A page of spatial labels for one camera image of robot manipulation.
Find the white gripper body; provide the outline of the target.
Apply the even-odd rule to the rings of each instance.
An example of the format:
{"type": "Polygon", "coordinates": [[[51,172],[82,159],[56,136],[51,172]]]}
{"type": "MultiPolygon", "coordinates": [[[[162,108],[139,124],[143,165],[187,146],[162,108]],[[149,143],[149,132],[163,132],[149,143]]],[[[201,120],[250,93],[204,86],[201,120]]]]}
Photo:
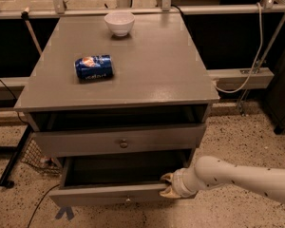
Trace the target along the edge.
{"type": "Polygon", "coordinates": [[[181,198],[196,195],[201,187],[202,182],[199,180],[195,168],[182,168],[173,173],[172,189],[181,198]]]}

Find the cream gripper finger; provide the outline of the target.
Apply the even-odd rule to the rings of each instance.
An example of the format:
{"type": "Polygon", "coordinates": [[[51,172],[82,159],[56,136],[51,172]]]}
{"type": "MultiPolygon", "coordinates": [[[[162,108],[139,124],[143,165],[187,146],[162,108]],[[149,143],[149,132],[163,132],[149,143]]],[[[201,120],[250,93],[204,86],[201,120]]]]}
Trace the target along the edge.
{"type": "Polygon", "coordinates": [[[161,181],[167,181],[167,182],[171,183],[172,180],[173,180],[173,174],[172,173],[166,173],[166,174],[161,176],[161,181]]]}
{"type": "Polygon", "coordinates": [[[179,199],[181,196],[177,194],[171,186],[168,186],[163,191],[160,191],[160,195],[168,199],[179,199]]]}

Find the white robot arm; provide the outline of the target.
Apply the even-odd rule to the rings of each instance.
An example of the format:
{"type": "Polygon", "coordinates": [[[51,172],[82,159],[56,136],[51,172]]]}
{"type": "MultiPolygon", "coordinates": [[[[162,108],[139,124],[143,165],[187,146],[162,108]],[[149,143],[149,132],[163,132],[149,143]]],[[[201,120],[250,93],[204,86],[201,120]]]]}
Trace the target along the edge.
{"type": "Polygon", "coordinates": [[[168,199],[186,199],[200,190],[233,184],[285,204],[285,169],[236,165],[212,156],[202,156],[188,168],[164,174],[161,179],[168,184],[160,195],[168,199]]]}

